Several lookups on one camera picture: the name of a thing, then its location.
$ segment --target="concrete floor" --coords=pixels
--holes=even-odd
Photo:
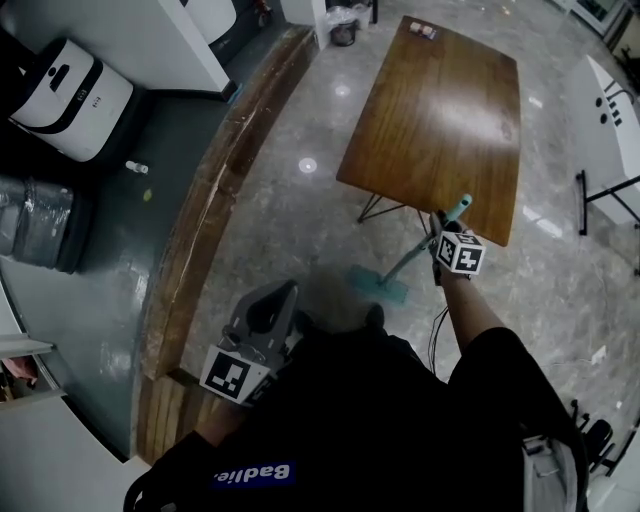
[[[246,82],[284,29],[283,18],[276,16],[276,23],[228,64],[229,76]],[[147,164],[149,175],[118,169],[92,185],[95,219],[75,274],[0,260],[26,329],[56,345],[43,356],[45,364],[122,454],[130,453],[132,391],[148,291],[196,167],[229,107],[205,99],[159,100],[130,156]]]
[[[509,247],[489,243],[476,279],[504,322],[520,335],[568,402],[578,398],[605,418],[620,443],[640,403],[640,282],[633,277],[633,225],[612,226],[590,209],[590,236],[577,234],[578,189],[563,79],[586,54],[622,83],[599,38],[544,0],[397,0],[380,5],[380,23],[348,48],[329,47],[298,85],[245,181],[210,269],[182,366],[200,374],[237,300],[275,279],[296,277],[302,306],[335,330],[362,321],[365,299],[344,284],[359,263],[384,272],[422,236],[415,211],[358,225],[367,194],[335,175],[402,15],[443,25],[518,62],[522,108],[520,180]],[[300,165],[317,164],[314,172]],[[392,334],[426,361],[431,323],[442,309],[431,263],[400,276],[409,303],[383,303]],[[606,345],[607,357],[591,364]],[[440,333],[438,376],[459,359],[449,320]]]

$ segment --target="shirt logo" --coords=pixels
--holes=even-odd
[[[295,462],[286,464],[263,464],[239,468],[213,475],[213,489],[249,489],[292,485],[296,483]]]

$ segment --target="black shoe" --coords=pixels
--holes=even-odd
[[[316,323],[304,311],[296,311],[293,323],[296,326],[296,331],[298,331],[303,338],[309,336],[316,330]]]
[[[378,329],[384,329],[384,309],[382,309],[380,304],[374,304],[369,308],[367,316],[364,319],[364,324]]]

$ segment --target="teal broom handle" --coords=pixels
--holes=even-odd
[[[443,227],[449,224],[449,222],[454,222],[458,220],[458,217],[460,217],[460,215],[462,215],[464,211],[467,208],[469,208],[472,202],[473,202],[473,199],[469,194],[465,194],[464,196],[462,196],[462,199],[460,199],[460,202],[445,214],[445,221],[444,221]],[[380,286],[386,286],[387,283],[395,279],[395,277],[400,273],[400,271],[404,267],[406,267],[411,260],[417,257],[422,251],[424,251],[429,246],[433,238],[434,236],[432,234],[425,236],[418,245],[416,245],[407,254],[405,254],[402,257],[402,259],[396,264],[396,266],[393,267],[391,271],[382,278],[382,281],[380,281]]]

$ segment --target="black t-shirt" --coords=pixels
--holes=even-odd
[[[525,429],[572,448],[582,495],[579,435],[512,331],[478,336],[445,384],[407,342],[363,329],[305,342],[237,433],[219,448],[188,436],[156,463],[143,497],[179,512],[515,511]]]

